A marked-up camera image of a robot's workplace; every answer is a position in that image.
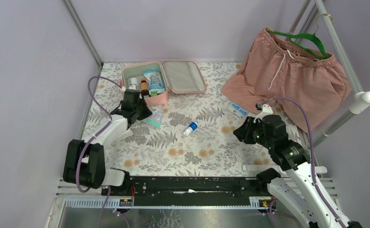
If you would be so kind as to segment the white bottle green label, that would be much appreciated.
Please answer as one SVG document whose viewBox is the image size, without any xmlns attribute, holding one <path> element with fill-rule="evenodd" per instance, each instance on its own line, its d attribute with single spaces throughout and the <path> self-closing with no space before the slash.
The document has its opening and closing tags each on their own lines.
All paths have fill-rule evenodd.
<svg viewBox="0 0 370 228">
<path fill-rule="evenodd" d="M 130 83 L 129 83 L 128 88 L 131 89 L 131 90 L 137 90 L 138 91 L 139 90 L 139 80 L 135 77 L 132 77 L 130 79 Z"/>
</svg>

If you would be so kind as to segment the brown bottle orange cap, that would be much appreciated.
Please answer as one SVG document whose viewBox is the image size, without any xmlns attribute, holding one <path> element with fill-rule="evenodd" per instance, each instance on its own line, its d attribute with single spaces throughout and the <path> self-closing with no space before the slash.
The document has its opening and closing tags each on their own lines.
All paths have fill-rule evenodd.
<svg viewBox="0 0 370 228">
<path fill-rule="evenodd" d="M 140 92 L 143 96 L 149 96 L 149 85 L 146 78 L 141 79 Z"/>
</svg>

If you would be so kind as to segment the clear bag teal strip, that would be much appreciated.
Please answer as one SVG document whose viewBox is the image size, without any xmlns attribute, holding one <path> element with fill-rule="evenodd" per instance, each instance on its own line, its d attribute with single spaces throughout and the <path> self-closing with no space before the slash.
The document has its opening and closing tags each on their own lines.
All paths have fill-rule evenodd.
<svg viewBox="0 0 370 228">
<path fill-rule="evenodd" d="M 145 122 L 152 127 L 161 128 L 162 112 L 161 111 L 153 112 L 153 114 L 149 118 L 147 118 Z"/>
</svg>

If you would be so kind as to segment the pink medicine kit case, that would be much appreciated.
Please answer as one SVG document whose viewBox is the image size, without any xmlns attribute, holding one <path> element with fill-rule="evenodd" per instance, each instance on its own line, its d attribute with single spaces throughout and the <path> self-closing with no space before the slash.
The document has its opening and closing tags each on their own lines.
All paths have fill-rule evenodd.
<svg viewBox="0 0 370 228">
<path fill-rule="evenodd" d="M 149 61 L 136 63 L 125 67 L 122 71 L 121 85 L 129 88 L 132 78 L 136 79 L 137 88 L 140 88 L 144 72 L 155 70 L 161 75 L 161 82 L 165 91 L 159 91 L 156 96 L 146 96 L 148 106 L 159 106 L 168 102 L 170 92 L 175 94 L 200 94 L 207 90 L 202 73 L 193 61 Z"/>
</svg>

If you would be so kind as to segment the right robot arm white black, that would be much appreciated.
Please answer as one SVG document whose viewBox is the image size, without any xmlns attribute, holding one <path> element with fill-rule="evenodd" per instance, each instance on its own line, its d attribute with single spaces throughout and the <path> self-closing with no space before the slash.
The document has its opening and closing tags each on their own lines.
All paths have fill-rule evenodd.
<svg viewBox="0 0 370 228">
<path fill-rule="evenodd" d="M 289 139 L 286 124 L 280 116 L 270 114 L 262 119 L 248 116 L 233 134 L 245 144 L 259 144 L 271 159 L 294 182 L 300 194 L 286 186 L 281 174 L 269 168 L 257 174 L 256 190 L 271 194 L 308 228 L 360 228 L 350 220 L 331 198 L 312 168 L 310 156 L 303 147 Z"/>
</svg>

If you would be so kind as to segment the blue white pouch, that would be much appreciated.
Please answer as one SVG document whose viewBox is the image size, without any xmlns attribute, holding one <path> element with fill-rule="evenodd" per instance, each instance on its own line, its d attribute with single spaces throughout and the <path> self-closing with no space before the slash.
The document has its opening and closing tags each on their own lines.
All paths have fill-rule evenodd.
<svg viewBox="0 0 370 228">
<path fill-rule="evenodd" d="M 143 72 L 143 75 L 148 80 L 149 92 L 152 90 L 158 91 L 158 94 L 166 92 L 166 87 L 159 71 L 148 70 Z"/>
</svg>

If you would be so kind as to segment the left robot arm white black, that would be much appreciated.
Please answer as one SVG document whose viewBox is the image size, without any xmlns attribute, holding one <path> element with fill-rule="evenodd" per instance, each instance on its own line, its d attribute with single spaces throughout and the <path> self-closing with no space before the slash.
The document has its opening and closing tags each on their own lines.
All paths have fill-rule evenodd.
<svg viewBox="0 0 370 228">
<path fill-rule="evenodd" d="M 130 135 L 129 128 L 136 121 L 152 115 L 147 103 L 138 90 L 126 90 L 120 105 L 109 113 L 103 126 L 84 140 L 71 140 L 67 146 L 63 180 L 83 187 L 98 189 L 112 186 L 119 195 L 130 191 L 129 174 L 117 168 L 108 168 L 105 150 L 114 140 Z"/>
</svg>

